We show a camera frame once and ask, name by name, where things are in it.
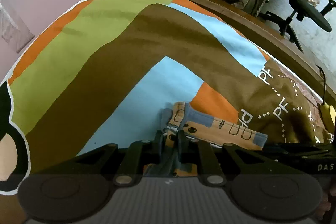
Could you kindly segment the blue car-print pants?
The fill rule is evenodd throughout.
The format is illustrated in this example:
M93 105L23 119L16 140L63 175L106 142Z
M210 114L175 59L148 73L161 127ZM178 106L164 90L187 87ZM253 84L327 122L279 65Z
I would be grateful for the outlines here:
M229 121L199 112L187 102L177 102L172 109L166 108L161 114L161 131L163 136L174 138L178 132L190 135L215 145L232 143L250 150L261 150L268 136ZM169 139L169 148L164 152L159 164L150 164L144 174L149 176L195 176L196 164L188 160L183 163L178 159L178 149L172 145L178 142Z

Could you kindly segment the colourful patterned bed sheet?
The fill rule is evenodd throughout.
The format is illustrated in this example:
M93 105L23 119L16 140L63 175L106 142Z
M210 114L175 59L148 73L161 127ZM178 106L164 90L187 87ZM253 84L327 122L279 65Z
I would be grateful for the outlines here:
M1 83L1 223L312 223L335 192L335 176L268 157L284 185L206 185L146 175L148 165L134 181L68 174L96 148L154 139L177 102L263 133L265 145L335 145L304 84L213 13L188 0L89 0Z

